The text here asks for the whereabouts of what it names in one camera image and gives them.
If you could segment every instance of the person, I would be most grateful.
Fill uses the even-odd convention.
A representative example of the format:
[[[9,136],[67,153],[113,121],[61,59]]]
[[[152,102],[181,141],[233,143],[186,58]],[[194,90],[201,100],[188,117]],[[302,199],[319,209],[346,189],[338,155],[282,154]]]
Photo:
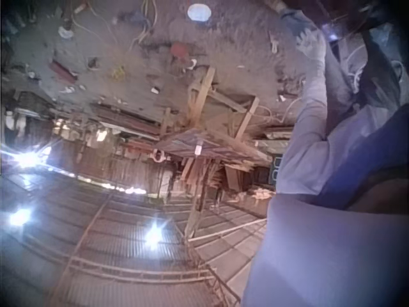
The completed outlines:
[[[269,4],[309,69],[242,306],[395,306],[409,281],[409,106],[399,80],[366,33],[354,95],[317,27]]]

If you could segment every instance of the dirt floor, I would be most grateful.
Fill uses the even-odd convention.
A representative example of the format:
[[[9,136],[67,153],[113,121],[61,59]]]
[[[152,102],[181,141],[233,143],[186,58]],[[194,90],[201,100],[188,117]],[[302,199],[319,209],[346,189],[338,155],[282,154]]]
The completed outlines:
[[[166,107],[184,112],[187,86],[212,65],[216,68],[218,91],[237,102],[258,96],[262,106],[282,116],[291,99],[279,102],[277,93],[297,96],[304,68],[294,40],[278,15],[262,1],[201,2],[211,8],[212,16],[200,24],[187,17],[190,1],[156,0],[157,23],[153,31],[141,45],[131,46],[142,27],[126,22],[114,25],[112,20],[121,12],[140,10],[141,0],[90,1],[93,12],[87,8],[74,15],[73,38],[69,40],[58,34],[63,19],[57,15],[61,14],[63,3],[42,1],[37,8],[37,21],[27,22],[24,29],[10,37],[12,62],[20,65],[19,70],[10,73],[24,79],[27,69],[35,72],[40,87],[65,108],[89,111],[89,103],[102,102],[159,122]],[[75,9],[80,3],[68,1],[67,5]],[[154,15],[153,6],[149,6],[150,20]],[[269,31],[279,42],[277,54],[272,54]],[[174,42],[188,46],[190,59],[197,60],[195,70],[183,74],[172,61],[170,47]],[[75,84],[62,80],[49,68],[53,58],[78,74]],[[98,59],[98,65],[90,69],[88,61],[92,58]],[[63,93],[71,86],[73,93]],[[152,93],[152,87],[160,93]],[[294,120],[296,110],[297,105],[286,123]],[[209,101],[204,117],[226,111],[225,106]],[[262,108],[257,113],[268,115]],[[270,123],[268,118],[254,121]]]

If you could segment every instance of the white glove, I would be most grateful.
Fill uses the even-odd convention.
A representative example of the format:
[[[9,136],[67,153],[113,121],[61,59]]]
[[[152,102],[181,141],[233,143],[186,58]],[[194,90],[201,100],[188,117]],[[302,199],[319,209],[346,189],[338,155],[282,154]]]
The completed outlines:
[[[322,32],[318,29],[306,29],[301,32],[296,38],[297,49],[304,53],[308,58],[319,61],[323,65],[325,63],[325,54],[327,52],[327,44]]]

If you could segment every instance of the gray pants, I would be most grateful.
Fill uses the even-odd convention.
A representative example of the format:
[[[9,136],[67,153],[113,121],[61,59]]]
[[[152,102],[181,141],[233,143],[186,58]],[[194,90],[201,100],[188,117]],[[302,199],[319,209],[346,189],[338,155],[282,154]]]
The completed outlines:
[[[281,12],[281,20],[297,37],[306,28],[317,29],[315,24],[301,11],[285,9]],[[346,72],[332,53],[327,43],[325,56],[325,82],[327,86],[328,117],[327,135],[344,119],[353,114],[352,104],[361,107],[370,104],[375,107],[385,107],[397,110],[400,103],[400,87],[397,75],[390,61],[365,33],[364,42],[368,53],[368,61],[360,78],[360,88],[353,93],[351,82]]]

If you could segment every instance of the blue fabric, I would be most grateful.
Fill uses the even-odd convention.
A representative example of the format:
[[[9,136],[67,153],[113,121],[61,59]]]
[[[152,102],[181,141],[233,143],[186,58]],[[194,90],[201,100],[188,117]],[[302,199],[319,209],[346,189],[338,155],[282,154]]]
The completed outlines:
[[[409,105],[401,107],[378,131],[368,136],[329,178],[317,206],[345,210],[363,181],[385,168],[408,164]]]

